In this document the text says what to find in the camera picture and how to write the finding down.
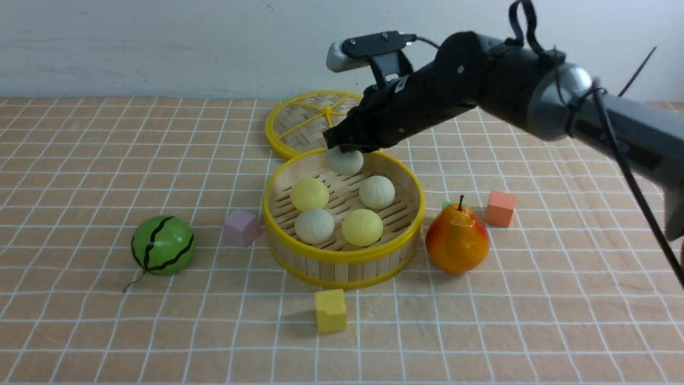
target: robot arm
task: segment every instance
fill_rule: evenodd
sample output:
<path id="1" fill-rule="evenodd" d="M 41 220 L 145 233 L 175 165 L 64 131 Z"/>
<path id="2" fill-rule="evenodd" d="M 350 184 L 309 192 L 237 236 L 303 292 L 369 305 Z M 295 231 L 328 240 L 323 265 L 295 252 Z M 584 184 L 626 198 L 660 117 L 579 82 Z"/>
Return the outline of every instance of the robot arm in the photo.
<path id="1" fill-rule="evenodd" d="M 524 47 L 518 4 L 527 17 L 531 48 Z M 333 43 L 327 59 L 331 71 L 370 66 L 376 84 L 365 89 L 343 121 L 324 132 L 327 147 L 364 153 L 389 148 L 480 107 L 541 140 L 570 136 L 621 167 L 624 160 L 625 167 L 663 188 L 667 240 L 684 235 L 684 117 L 599 92 L 598 81 L 566 62 L 564 53 L 541 49 L 530 0 L 515 1 L 509 17 L 516 38 L 457 32 L 417 71 L 402 52 L 419 40 L 415 35 L 394 31 Z M 674 263 L 684 287 L 681 266 Z"/>

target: white bun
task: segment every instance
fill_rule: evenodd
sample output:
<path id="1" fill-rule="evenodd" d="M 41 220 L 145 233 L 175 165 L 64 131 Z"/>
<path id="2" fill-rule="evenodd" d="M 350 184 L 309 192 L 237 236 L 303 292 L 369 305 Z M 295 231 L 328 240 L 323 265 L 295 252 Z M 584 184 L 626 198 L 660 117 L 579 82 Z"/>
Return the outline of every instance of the white bun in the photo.
<path id="1" fill-rule="evenodd" d="M 295 233 L 302 242 L 310 245 L 327 241 L 334 229 L 335 221 L 331 213 L 322 208 L 305 210 L 295 220 Z"/>
<path id="2" fill-rule="evenodd" d="M 361 183 L 358 198 L 366 207 L 381 210 L 394 202 L 395 193 L 391 180 L 381 175 L 373 175 Z"/>
<path id="3" fill-rule="evenodd" d="M 326 149 L 328 165 L 342 175 L 354 175 L 363 167 L 363 154 L 359 151 L 343 153 L 340 147 Z"/>

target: pink block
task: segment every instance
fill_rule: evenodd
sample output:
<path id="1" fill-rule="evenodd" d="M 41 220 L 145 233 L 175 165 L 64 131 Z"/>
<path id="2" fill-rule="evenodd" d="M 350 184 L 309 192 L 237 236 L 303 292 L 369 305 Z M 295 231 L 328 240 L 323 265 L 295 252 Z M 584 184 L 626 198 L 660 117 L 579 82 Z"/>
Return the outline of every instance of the pink block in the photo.
<path id="1" fill-rule="evenodd" d="M 237 208 L 223 221 L 223 234 L 240 247 L 247 247 L 261 233 L 259 219 L 253 213 Z"/>

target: bamboo steamer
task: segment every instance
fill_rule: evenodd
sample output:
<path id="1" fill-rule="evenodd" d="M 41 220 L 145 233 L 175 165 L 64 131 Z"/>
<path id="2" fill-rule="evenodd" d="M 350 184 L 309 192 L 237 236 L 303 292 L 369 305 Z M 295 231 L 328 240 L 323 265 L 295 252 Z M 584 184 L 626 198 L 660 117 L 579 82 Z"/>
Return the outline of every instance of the bamboo steamer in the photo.
<path id="1" fill-rule="evenodd" d="M 339 124 L 360 97 L 322 90 L 295 96 L 276 106 L 266 119 L 266 139 L 283 160 L 326 146 L 323 131 Z"/>
<path id="2" fill-rule="evenodd" d="M 382 218 L 380 240 L 368 247 L 346 243 L 341 234 L 345 215 L 366 208 L 358 198 L 360 182 L 383 175 L 395 185 L 394 202 L 374 210 Z M 290 188 L 304 177 L 323 181 L 330 191 L 327 209 L 333 215 L 333 236 L 323 244 L 299 241 L 294 224 L 299 215 L 289 199 Z M 373 286 L 397 275 L 415 255 L 422 241 L 425 196 L 418 179 L 401 162 L 380 152 L 364 155 L 355 175 L 340 175 L 326 164 L 324 149 L 286 161 L 270 177 L 263 195 L 266 238 L 276 261 L 292 275 L 315 286 L 345 290 Z"/>

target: green ball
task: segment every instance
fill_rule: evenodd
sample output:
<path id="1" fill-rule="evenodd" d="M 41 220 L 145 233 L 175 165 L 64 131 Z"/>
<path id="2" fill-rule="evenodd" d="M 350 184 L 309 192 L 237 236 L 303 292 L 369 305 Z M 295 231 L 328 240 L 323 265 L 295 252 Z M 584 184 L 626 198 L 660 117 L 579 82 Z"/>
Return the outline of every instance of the green ball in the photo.
<path id="1" fill-rule="evenodd" d="M 175 274 L 195 256 L 195 235 L 192 227 L 175 216 L 153 216 L 135 229 L 131 252 L 146 272 Z"/>

